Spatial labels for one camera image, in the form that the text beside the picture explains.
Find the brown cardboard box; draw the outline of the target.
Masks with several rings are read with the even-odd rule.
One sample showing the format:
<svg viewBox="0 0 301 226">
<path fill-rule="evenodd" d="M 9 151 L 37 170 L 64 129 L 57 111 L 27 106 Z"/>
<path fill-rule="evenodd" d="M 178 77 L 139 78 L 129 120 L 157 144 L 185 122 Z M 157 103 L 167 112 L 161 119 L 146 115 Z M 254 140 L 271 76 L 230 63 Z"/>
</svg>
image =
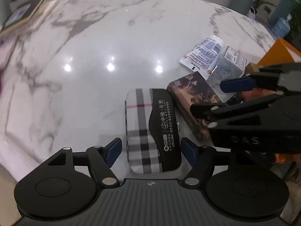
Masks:
<svg viewBox="0 0 301 226">
<path fill-rule="evenodd" d="M 258 64 L 254 64 L 254 63 L 249 63 L 246 68 L 245 68 L 245 73 L 244 75 L 247 76 L 251 73 L 257 73 L 260 71 L 260 69 L 262 68 L 263 66 L 261 65 L 258 65 Z"/>
</svg>

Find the plaid glasses case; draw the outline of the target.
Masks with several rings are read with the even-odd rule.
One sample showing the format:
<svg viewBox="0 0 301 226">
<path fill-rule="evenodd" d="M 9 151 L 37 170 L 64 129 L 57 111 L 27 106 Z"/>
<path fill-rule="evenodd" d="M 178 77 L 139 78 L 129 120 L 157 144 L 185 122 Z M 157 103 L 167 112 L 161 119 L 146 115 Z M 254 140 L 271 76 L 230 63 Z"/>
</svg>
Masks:
<svg viewBox="0 0 301 226">
<path fill-rule="evenodd" d="M 173 98 L 165 89 L 136 88 L 125 100 L 127 159 L 136 174 L 165 173 L 181 165 Z"/>
</svg>

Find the dark illustrated box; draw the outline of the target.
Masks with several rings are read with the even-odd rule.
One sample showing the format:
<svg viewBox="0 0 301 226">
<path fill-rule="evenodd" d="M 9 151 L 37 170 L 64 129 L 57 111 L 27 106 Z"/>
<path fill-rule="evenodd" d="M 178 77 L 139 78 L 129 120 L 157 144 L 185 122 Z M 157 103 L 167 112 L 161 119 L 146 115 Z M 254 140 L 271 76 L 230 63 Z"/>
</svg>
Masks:
<svg viewBox="0 0 301 226">
<path fill-rule="evenodd" d="M 207 81 L 199 72 L 194 72 L 170 82 L 167 90 L 173 96 L 176 109 L 196 139 L 198 141 L 207 139 L 209 137 L 207 122 L 203 119 L 193 117 L 190 112 L 192 104 L 221 103 L 221 100 Z"/>
</svg>

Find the small grey labelled box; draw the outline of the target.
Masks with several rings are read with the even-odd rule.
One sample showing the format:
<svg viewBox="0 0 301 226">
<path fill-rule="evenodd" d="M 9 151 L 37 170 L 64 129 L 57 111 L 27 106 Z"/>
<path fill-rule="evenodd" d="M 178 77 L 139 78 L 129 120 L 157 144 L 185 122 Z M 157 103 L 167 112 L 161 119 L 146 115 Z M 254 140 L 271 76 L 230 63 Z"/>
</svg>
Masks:
<svg viewBox="0 0 301 226">
<path fill-rule="evenodd" d="M 245 73 L 246 65 L 247 59 L 232 47 L 227 46 L 224 54 L 219 57 L 212 71 L 212 75 L 221 81 L 240 78 Z"/>
</svg>

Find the white blue lotion tube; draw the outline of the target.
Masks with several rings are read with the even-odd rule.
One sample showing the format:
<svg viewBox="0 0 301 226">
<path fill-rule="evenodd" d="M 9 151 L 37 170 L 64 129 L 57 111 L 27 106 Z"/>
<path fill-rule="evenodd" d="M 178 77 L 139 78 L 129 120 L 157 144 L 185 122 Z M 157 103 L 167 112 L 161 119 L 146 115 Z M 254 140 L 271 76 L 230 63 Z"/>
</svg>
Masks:
<svg viewBox="0 0 301 226">
<path fill-rule="evenodd" d="M 223 47 L 223 40 L 216 35 L 211 35 L 185 54 L 179 62 L 191 71 L 199 72 L 205 80 L 208 80 Z"/>
</svg>

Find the water jug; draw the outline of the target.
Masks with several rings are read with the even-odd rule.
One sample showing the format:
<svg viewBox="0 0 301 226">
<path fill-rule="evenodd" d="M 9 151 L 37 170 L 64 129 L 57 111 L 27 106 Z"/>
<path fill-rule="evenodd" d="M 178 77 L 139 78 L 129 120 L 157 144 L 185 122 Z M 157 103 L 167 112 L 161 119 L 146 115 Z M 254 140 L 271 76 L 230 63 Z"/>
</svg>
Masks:
<svg viewBox="0 0 301 226">
<path fill-rule="evenodd" d="M 284 38 L 290 32 L 290 23 L 288 18 L 279 18 L 272 28 L 275 36 Z"/>
</svg>

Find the grey trash bin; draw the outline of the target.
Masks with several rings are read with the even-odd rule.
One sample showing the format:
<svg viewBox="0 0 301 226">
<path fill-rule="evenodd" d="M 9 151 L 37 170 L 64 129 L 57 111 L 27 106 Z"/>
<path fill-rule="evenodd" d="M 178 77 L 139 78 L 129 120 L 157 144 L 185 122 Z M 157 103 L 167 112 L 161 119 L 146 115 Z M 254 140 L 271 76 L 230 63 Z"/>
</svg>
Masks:
<svg viewBox="0 0 301 226">
<path fill-rule="evenodd" d="M 228 8 L 240 14 L 247 15 L 255 0 L 230 0 Z"/>
</svg>

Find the stacked books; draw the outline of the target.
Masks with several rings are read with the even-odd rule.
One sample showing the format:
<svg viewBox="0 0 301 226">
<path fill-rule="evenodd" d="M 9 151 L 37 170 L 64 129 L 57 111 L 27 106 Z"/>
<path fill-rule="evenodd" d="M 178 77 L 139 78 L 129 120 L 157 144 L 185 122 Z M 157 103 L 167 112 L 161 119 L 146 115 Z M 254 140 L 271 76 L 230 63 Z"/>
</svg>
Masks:
<svg viewBox="0 0 301 226">
<path fill-rule="evenodd" d="M 1 29 L 1 38 L 28 27 L 35 28 L 43 22 L 59 0 L 28 0 L 18 6 L 5 20 Z"/>
</svg>

